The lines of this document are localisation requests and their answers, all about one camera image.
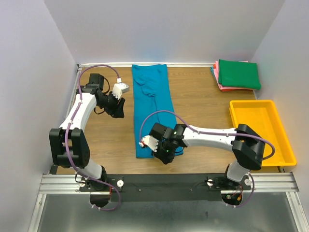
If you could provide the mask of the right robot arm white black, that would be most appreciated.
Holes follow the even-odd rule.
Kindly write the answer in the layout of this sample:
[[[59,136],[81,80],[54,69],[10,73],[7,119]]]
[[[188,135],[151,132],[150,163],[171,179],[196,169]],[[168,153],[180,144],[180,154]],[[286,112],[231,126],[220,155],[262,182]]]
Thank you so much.
[[[207,178],[208,186],[219,190],[234,190],[246,174],[260,170],[265,144],[246,124],[230,129],[207,129],[185,124],[170,128],[155,123],[140,142],[140,146],[150,148],[152,155],[164,164],[174,160],[179,147],[205,146],[232,152],[236,159],[227,166],[224,175]]]

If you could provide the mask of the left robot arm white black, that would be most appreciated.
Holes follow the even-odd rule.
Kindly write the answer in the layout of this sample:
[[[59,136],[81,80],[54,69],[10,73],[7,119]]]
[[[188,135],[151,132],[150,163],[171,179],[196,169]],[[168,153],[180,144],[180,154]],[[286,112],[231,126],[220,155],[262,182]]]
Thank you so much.
[[[73,107],[65,121],[49,132],[54,165],[74,169],[97,191],[106,188],[107,174],[103,166],[90,158],[85,126],[96,107],[113,118],[124,118],[125,99],[122,95],[129,92],[129,85],[121,79],[104,91],[105,81],[99,73],[90,74],[88,83],[77,88]]]

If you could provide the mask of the light blue folded t shirt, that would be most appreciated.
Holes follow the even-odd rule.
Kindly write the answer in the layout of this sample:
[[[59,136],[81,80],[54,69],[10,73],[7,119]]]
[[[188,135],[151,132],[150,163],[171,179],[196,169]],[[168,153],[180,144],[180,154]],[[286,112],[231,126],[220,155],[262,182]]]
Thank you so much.
[[[212,74],[212,76],[214,77],[216,83],[218,83],[217,75],[215,74],[215,71],[214,71],[214,67],[213,67],[213,66],[210,67],[210,71],[211,71],[211,74]]]

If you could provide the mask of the yellow plastic tray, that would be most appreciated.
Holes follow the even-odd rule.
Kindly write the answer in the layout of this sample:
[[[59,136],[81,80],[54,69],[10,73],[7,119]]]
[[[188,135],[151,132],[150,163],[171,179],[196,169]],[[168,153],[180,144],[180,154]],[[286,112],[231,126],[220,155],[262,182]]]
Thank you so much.
[[[274,145],[275,154],[263,161],[263,167],[286,167],[297,164],[281,118],[272,100],[233,100],[229,103],[229,111],[234,127],[246,124]]]

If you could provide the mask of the green folded t shirt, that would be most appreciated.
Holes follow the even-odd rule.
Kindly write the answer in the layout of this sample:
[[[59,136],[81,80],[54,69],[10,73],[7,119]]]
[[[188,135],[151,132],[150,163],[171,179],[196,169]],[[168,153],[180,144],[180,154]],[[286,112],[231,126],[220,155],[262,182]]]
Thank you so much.
[[[257,63],[220,59],[219,83],[224,87],[261,89]]]

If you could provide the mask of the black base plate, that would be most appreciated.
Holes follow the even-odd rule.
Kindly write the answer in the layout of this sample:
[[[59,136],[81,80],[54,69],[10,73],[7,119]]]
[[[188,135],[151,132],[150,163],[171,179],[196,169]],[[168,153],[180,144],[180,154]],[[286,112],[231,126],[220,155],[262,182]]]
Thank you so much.
[[[228,180],[224,174],[110,174],[108,184],[82,179],[80,192],[90,193],[96,206],[107,203],[224,201],[240,205],[242,194],[251,190],[251,180],[245,175],[240,183]]]

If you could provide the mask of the aluminium frame rail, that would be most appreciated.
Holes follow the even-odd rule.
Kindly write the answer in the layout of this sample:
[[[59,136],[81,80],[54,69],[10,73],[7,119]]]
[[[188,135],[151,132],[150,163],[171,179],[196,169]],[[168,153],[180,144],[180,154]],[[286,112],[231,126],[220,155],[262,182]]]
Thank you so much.
[[[221,93],[208,67],[170,67],[173,106],[191,125],[232,126],[231,100],[252,100],[253,92]],[[232,155],[216,148],[190,148],[172,164],[137,159],[133,91],[125,94],[125,117],[92,113],[86,125],[90,158],[109,174],[191,176],[223,172]],[[114,211],[93,209],[89,194],[78,190],[71,170],[57,168],[42,177],[29,226],[31,232],[306,232],[309,229],[292,173],[277,168],[253,173],[254,194],[239,208],[224,202],[173,201],[122,203]]]

